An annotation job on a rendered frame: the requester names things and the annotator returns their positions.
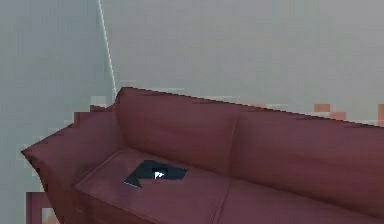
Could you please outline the dark red sofa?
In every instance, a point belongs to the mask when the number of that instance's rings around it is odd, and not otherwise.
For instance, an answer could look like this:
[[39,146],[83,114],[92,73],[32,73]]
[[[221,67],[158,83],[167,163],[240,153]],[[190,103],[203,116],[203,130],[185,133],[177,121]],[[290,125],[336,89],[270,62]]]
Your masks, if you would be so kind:
[[126,87],[24,155],[60,224],[384,224],[384,127]]

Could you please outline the black laptop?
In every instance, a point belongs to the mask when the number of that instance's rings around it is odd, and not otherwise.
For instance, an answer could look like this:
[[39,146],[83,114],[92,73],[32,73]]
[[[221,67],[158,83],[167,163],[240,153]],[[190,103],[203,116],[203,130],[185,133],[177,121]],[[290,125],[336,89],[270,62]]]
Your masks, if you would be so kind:
[[141,180],[182,180],[187,169],[155,160],[144,160],[124,180],[124,184],[141,188]]

